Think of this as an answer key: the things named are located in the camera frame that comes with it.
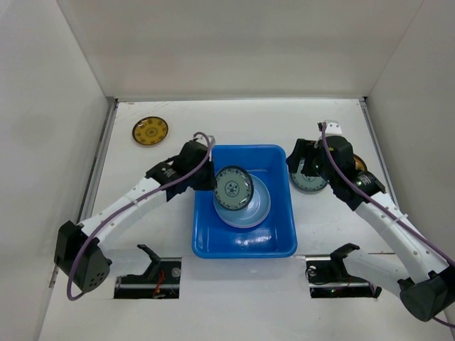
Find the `white table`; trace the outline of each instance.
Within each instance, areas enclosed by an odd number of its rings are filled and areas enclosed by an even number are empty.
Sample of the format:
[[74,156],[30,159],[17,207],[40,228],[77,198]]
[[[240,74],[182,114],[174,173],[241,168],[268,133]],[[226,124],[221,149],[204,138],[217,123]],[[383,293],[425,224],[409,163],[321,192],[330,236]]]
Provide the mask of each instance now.
[[[132,127],[160,116],[168,136],[138,146]],[[297,138],[317,139],[317,122],[336,119],[354,152],[384,182],[358,100],[255,99],[120,104],[94,212],[128,191],[159,161],[178,153],[196,131],[218,144],[278,144],[288,154]],[[182,256],[178,300],[112,300],[114,279],[78,302],[66,299],[58,277],[41,341],[79,340],[452,340],[448,328],[415,320],[396,297],[310,299],[304,258],[352,242],[368,252],[391,252],[373,228],[326,188],[304,195],[291,188],[299,247],[288,259],[204,260],[193,255],[194,194],[189,190],[145,215],[118,246],[150,246],[159,256]]]

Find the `purple cable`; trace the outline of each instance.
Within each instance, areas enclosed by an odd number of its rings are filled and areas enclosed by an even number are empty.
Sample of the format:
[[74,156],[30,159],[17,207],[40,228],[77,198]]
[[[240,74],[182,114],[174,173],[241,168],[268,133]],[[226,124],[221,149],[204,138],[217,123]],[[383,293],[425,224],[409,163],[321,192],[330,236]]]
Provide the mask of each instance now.
[[109,217],[107,217],[105,220],[103,220],[101,222],[101,224],[99,224],[97,226],[97,228],[93,230],[92,234],[87,238],[85,243],[81,246],[79,252],[77,253],[77,255],[76,255],[75,259],[74,259],[73,265],[71,266],[70,274],[68,275],[68,282],[66,284],[66,296],[68,297],[68,300],[76,301],[79,298],[81,298],[82,296],[84,296],[84,293],[80,293],[77,296],[73,296],[73,294],[71,293],[71,288],[72,288],[72,285],[73,285],[74,275],[76,273],[77,267],[79,266],[79,263],[80,263],[80,260],[82,258],[82,255],[84,254],[85,250],[88,248],[88,245],[90,244],[90,242],[97,236],[98,232],[100,232],[101,229],[104,226],[106,226],[106,224],[109,221],[111,221],[112,219],[114,219],[117,215],[119,215],[120,213],[123,213],[124,211],[128,210],[130,207],[133,207],[135,204],[137,204],[138,202],[142,201],[146,197],[149,197],[150,195],[153,195],[153,194],[155,194],[155,193],[157,193],[157,192],[159,192],[161,190],[165,190],[165,189],[167,189],[167,188],[169,188],[171,186],[176,185],[177,183],[180,183],[180,182],[188,179],[194,173],[199,171],[200,168],[204,165],[204,163],[208,160],[208,158],[210,157],[210,153],[212,151],[212,148],[215,145],[215,139],[213,139],[212,142],[210,142],[210,140],[208,139],[208,136],[205,135],[204,133],[200,132],[200,131],[195,133],[193,135],[193,137],[195,138],[198,135],[201,135],[205,139],[205,142],[207,143],[207,153],[205,154],[203,160],[193,170],[191,170],[190,172],[188,172],[187,174],[185,174],[181,178],[179,178],[179,179],[177,179],[175,181],[172,181],[171,183],[167,183],[167,184],[162,185],[162,186],[160,186],[158,188],[155,188],[154,190],[151,190],[150,192],[147,192],[147,193],[143,194],[142,196],[138,197],[135,201],[130,202],[129,204],[126,204],[122,208],[119,208],[117,211],[115,211]]
[[[381,211],[383,211],[386,215],[388,215],[392,220],[397,220],[398,218],[394,216],[391,211],[389,211],[387,208],[382,206],[380,203],[378,203],[376,200],[372,199],[369,195],[365,194],[360,188],[355,186],[352,182],[349,181],[349,179],[343,174],[341,169],[338,167],[336,164],[335,160],[332,157],[332,154],[330,152],[330,149],[328,148],[327,144],[327,139],[326,139],[326,129],[327,129],[327,123],[324,122],[322,125],[322,144],[324,149],[326,150],[326,154],[328,157],[328,160],[330,161],[332,167],[335,169],[337,174],[340,176],[340,178],[343,179],[343,181],[357,194],[359,194],[361,197],[365,198],[368,202],[371,202],[379,208]],[[455,266],[455,261],[451,259],[448,255],[446,255],[439,247],[431,243],[428,239],[420,235],[419,233],[415,232],[411,227],[407,226],[404,222],[401,220],[397,220],[397,223],[399,226],[401,226],[403,229],[408,231],[410,234],[412,234],[414,237],[416,237],[418,240],[420,240],[422,243],[426,244],[428,247],[433,249],[438,255],[440,255],[442,258],[444,258],[447,263],[450,266]],[[446,325],[447,327],[450,328],[455,328],[455,325],[452,325],[451,323],[444,322],[443,320],[440,320],[438,318],[434,318],[435,321],[442,323],[443,325]]]

